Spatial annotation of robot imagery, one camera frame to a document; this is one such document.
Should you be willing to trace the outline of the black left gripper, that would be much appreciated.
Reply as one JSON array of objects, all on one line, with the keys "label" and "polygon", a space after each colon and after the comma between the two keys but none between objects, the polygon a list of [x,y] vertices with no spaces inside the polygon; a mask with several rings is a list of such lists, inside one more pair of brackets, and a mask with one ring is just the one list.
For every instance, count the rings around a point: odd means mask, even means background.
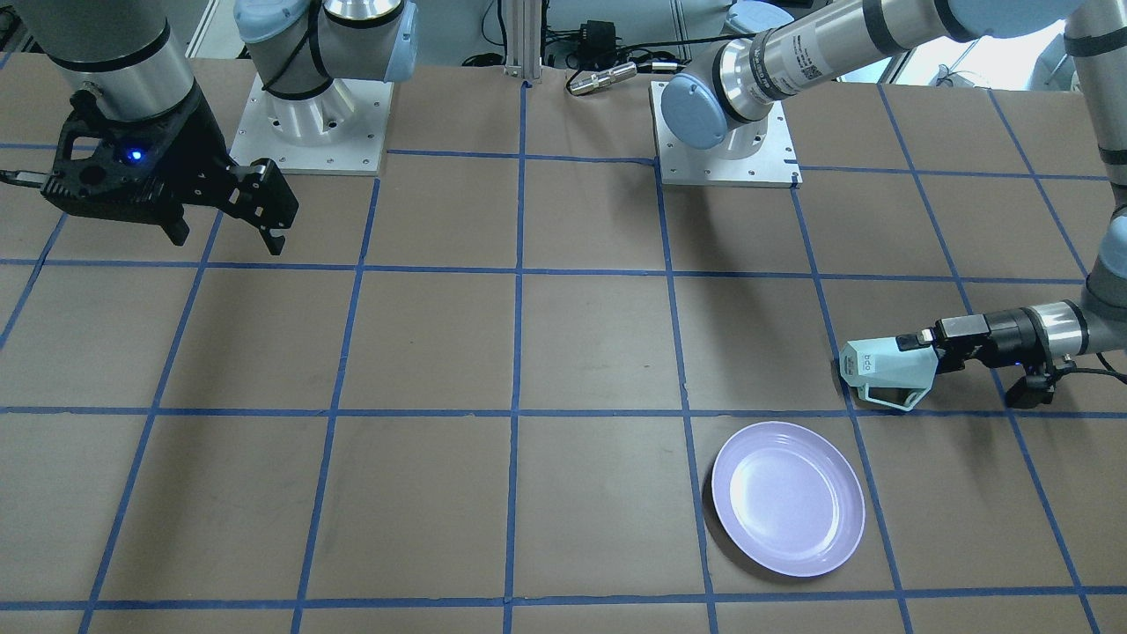
[{"label": "black left gripper", "polygon": [[987,368],[1031,366],[1046,361],[1041,333],[1031,310],[1008,309],[946,318],[933,329],[898,334],[896,345],[898,350],[934,348],[938,370],[962,370],[971,358]]}]

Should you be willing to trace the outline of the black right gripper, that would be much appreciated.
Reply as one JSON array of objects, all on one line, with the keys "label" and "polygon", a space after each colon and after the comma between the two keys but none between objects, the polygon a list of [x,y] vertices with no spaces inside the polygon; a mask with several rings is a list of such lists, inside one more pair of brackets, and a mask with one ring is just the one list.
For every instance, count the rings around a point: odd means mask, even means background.
[{"label": "black right gripper", "polygon": [[234,166],[199,84],[149,119],[109,119],[94,83],[70,97],[53,166],[41,196],[71,216],[156,225],[185,245],[184,205],[212,206],[257,229],[279,256],[298,218],[298,197],[277,162]]}]

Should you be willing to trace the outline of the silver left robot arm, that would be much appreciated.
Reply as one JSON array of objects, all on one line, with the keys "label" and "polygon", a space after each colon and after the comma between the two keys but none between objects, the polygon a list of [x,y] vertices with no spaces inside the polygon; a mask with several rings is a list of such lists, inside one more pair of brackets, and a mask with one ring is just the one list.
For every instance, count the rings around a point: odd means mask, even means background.
[{"label": "silver left robot arm", "polygon": [[765,120],[773,105],[928,41],[1014,39],[1065,21],[1116,209],[1081,298],[947,318],[891,341],[898,358],[929,352],[937,373],[977,358],[986,366],[1047,365],[1124,348],[1122,1],[841,1],[769,32],[728,35],[673,75],[655,108],[678,141],[718,148]]}]

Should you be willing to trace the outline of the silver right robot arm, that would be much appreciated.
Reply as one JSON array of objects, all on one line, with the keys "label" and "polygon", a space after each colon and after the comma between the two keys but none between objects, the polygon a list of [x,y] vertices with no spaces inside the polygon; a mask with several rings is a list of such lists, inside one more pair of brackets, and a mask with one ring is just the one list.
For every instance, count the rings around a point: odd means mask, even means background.
[{"label": "silver right robot arm", "polygon": [[[73,217],[160,227],[174,245],[190,233],[185,206],[210,206],[281,255],[298,197],[277,159],[231,157],[161,3],[12,7],[71,92],[48,172],[5,170],[5,184]],[[233,16],[290,144],[341,136],[357,116],[347,80],[402,83],[416,65],[414,1],[238,1]]]}]

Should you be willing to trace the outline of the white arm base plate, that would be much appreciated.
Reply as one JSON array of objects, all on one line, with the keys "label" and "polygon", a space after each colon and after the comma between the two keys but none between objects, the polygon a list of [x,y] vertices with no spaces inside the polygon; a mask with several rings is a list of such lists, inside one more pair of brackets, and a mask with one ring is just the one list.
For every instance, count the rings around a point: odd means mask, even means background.
[{"label": "white arm base plate", "polygon": [[774,102],[764,120],[740,126],[717,148],[689,148],[674,136],[662,114],[667,84],[653,81],[653,136],[659,149],[660,181],[668,186],[797,188],[804,181],[784,104]]},{"label": "white arm base plate", "polygon": [[255,77],[231,157],[274,160],[286,175],[378,176],[394,83],[337,79],[309,100],[282,100]]}]

